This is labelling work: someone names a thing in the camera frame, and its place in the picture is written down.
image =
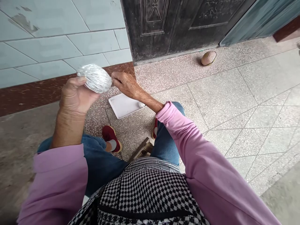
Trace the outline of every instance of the foot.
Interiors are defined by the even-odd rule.
[[[109,125],[106,125],[102,128],[102,136],[103,136],[103,139],[108,142],[108,141],[111,141],[111,140],[115,140],[116,143],[117,143],[117,146],[114,150],[112,150],[111,152],[120,152],[122,151],[123,149],[123,145],[121,142],[118,141],[117,137],[116,137],[116,132],[115,130],[109,126]]]
[[[155,120],[154,120],[154,129],[152,132],[152,138],[156,139],[156,136],[157,136],[157,118],[155,118]]]

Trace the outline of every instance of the white plastic board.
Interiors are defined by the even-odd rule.
[[[123,93],[111,97],[108,100],[117,119],[122,119],[142,108],[138,106],[138,101],[127,97]]]

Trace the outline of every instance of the black and white checkered fabric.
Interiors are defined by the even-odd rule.
[[[129,164],[69,224],[207,224],[179,167],[154,157]]]

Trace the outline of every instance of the teal curtain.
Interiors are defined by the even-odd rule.
[[[271,36],[299,14],[300,0],[256,0],[220,46]]]

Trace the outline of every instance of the door threshold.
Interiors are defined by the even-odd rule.
[[[179,52],[179,53],[166,55],[166,56],[161,56],[161,57],[157,57],[157,58],[153,58],[153,59],[141,60],[141,61],[135,62],[134,65],[135,66],[140,66],[140,65],[147,64],[147,63],[153,63],[153,62],[161,61],[161,60],[164,60],[164,59],[174,58],[174,57],[181,56],[181,55],[187,55],[187,54],[191,54],[191,53],[195,53],[195,52],[199,52],[199,51],[204,51],[204,50],[216,48],[218,46],[219,45],[213,45],[213,46],[209,46],[209,47],[205,47],[205,48],[198,48],[198,49],[188,50],[188,51]]]

